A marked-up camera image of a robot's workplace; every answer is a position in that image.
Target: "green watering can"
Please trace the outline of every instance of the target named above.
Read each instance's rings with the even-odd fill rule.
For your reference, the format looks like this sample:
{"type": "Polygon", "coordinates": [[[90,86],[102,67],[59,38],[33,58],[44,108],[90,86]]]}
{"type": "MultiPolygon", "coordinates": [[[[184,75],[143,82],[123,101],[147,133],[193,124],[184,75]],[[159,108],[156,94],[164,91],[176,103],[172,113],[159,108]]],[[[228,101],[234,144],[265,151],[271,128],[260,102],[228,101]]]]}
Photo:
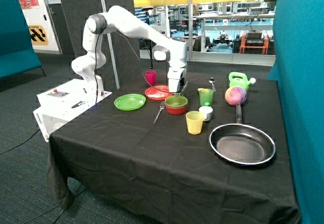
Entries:
{"type": "Polygon", "coordinates": [[[255,84],[255,78],[248,80],[248,77],[244,73],[240,72],[231,72],[228,76],[229,86],[241,86],[248,91],[251,84],[255,84]]]}

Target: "pan handle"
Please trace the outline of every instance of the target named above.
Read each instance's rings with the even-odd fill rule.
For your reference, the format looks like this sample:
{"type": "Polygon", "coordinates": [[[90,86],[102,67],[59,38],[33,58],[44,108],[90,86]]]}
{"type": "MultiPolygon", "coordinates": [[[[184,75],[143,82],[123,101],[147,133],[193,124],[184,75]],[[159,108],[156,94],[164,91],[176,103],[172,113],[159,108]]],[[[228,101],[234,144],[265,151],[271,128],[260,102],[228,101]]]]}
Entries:
{"type": "Polygon", "coordinates": [[[241,104],[236,104],[236,124],[242,124],[242,109],[241,104]]]}

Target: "colorful ball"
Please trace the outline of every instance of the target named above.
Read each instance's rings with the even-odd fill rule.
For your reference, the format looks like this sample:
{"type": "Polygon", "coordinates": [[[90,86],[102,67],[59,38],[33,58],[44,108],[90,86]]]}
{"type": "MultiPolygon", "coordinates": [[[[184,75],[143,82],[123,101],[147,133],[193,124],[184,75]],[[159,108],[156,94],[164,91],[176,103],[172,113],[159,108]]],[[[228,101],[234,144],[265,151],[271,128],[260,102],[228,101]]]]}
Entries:
{"type": "Polygon", "coordinates": [[[248,97],[247,91],[240,86],[231,86],[225,93],[225,100],[229,105],[243,104],[248,97]]]}

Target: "plastic plate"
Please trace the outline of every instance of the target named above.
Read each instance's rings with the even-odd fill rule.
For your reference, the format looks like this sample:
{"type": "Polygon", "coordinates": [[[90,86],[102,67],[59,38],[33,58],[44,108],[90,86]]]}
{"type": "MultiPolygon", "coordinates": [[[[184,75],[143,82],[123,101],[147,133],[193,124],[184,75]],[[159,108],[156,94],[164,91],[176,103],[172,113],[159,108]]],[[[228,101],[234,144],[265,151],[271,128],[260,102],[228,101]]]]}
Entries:
{"type": "Polygon", "coordinates": [[[126,94],[117,98],[113,104],[116,108],[124,111],[131,111],[141,108],[146,98],[140,94],[126,94]]]}
{"type": "Polygon", "coordinates": [[[149,98],[149,99],[153,99],[153,100],[164,100],[166,99],[168,96],[171,96],[172,94],[170,93],[166,93],[169,91],[169,87],[168,86],[154,86],[154,87],[150,87],[145,91],[145,95],[149,98]]]}

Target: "red machine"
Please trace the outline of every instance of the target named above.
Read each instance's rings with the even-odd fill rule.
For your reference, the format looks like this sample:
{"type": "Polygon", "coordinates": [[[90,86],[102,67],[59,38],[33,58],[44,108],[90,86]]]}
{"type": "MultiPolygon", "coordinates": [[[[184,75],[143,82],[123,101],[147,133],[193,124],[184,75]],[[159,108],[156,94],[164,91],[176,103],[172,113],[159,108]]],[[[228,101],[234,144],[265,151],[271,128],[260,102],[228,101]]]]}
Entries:
{"type": "Polygon", "coordinates": [[[267,55],[268,48],[268,34],[263,34],[262,31],[259,30],[251,30],[248,33],[244,33],[242,35],[239,52],[241,54],[267,55]]]}

